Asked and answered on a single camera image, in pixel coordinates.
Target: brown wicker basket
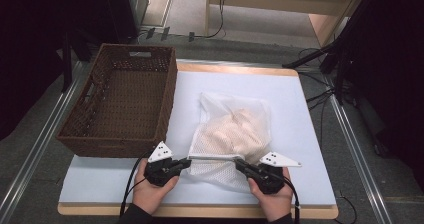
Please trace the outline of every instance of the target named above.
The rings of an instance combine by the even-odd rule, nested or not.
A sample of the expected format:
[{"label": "brown wicker basket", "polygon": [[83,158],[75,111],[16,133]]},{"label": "brown wicker basket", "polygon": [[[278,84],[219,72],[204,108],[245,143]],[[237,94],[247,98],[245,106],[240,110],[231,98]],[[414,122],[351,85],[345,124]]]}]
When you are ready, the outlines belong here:
[{"label": "brown wicker basket", "polygon": [[57,139],[79,156],[139,157],[166,139],[176,79],[172,47],[103,44]]}]

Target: black stand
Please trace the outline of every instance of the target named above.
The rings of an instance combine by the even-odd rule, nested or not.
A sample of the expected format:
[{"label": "black stand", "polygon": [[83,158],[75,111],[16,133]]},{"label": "black stand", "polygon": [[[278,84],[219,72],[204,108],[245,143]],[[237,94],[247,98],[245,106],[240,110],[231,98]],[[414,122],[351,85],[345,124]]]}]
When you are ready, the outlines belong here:
[{"label": "black stand", "polygon": [[353,38],[353,28],[356,23],[361,20],[363,13],[367,8],[370,8],[370,4],[373,0],[362,0],[356,8],[352,17],[346,23],[345,28],[342,30],[340,35],[332,43],[324,46],[320,50],[317,50],[295,62],[290,64],[282,65],[283,68],[296,68],[309,61],[314,60],[324,54],[327,54],[324,61],[321,63],[320,70],[324,74],[330,73],[336,65],[338,65],[338,72],[335,80],[335,96],[340,105],[342,101],[342,88],[343,88],[343,76],[351,64],[352,52],[355,50],[355,38]]}]

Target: white triangular marker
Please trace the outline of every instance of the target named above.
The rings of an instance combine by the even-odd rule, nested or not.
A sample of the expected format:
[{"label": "white triangular marker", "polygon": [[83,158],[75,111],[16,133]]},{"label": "white triangular marker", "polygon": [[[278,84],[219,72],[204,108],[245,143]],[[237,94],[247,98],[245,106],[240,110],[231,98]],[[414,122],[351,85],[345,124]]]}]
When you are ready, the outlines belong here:
[{"label": "white triangular marker", "polygon": [[300,167],[300,162],[292,160],[276,152],[270,152],[263,156],[260,160],[261,163],[274,167]]},{"label": "white triangular marker", "polygon": [[169,157],[172,157],[171,149],[169,149],[165,143],[160,142],[153,151],[152,155],[150,155],[148,162],[156,162]]}]

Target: aluminum floor strip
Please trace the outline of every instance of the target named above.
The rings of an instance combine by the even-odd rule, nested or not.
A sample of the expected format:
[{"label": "aluminum floor strip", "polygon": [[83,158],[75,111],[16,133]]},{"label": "aluminum floor strip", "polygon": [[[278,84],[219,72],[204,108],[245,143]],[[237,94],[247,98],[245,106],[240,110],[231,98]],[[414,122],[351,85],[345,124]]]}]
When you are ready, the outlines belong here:
[{"label": "aluminum floor strip", "polygon": [[0,206],[0,224],[9,223],[9,220],[12,217],[12,214],[18,205],[20,198],[22,197],[33,173],[35,172],[35,169],[37,168],[37,165],[41,160],[44,151],[46,150],[53,133],[55,133],[56,127],[75,92],[77,83],[81,79],[81,73],[86,67],[87,65],[83,65],[81,62],[76,63],[73,69],[73,75],[76,77],[74,82],[72,82],[68,91],[62,93],[59,96],[59,99],[52,113],[47,119],[46,124],[41,130],[40,135],[35,141],[24,164],[22,165],[21,169],[6,192],[6,196]]},{"label": "aluminum floor strip", "polygon": [[[324,76],[324,81],[332,85],[331,79]],[[368,199],[374,210],[374,214],[378,223],[386,224],[393,223],[390,214],[387,210],[383,196],[371,174],[368,167],[367,161],[361,151],[358,140],[356,139],[355,133],[353,132],[352,126],[350,125],[349,119],[343,106],[340,106],[335,96],[331,96],[331,103],[333,105],[334,112],[336,113],[337,119],[339,120],[343,134],[346,138],[350,153],[352,154],[353,161],[355,162],[356,169],[358,170],[359,176],[364,185]]]}]

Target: person's left hand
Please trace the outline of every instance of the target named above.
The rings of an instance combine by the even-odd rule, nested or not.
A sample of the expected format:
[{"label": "person's left hand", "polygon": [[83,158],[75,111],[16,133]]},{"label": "person's left hand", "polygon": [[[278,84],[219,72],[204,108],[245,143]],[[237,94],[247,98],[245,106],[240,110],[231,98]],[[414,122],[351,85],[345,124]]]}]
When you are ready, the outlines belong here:
[{"label": "person's left hand", "polygon": [[[135,176],[134,184],[144,179],[144,169],[146,168],[147,160],[141,160],[137,175]],[[158,187],[146,179],[134,187],[133,203],[143,209],[145,212],[152,215],[158,209],[163,198],[171,191],[178,182],[179,177],[172,177],[163,187]]]}]

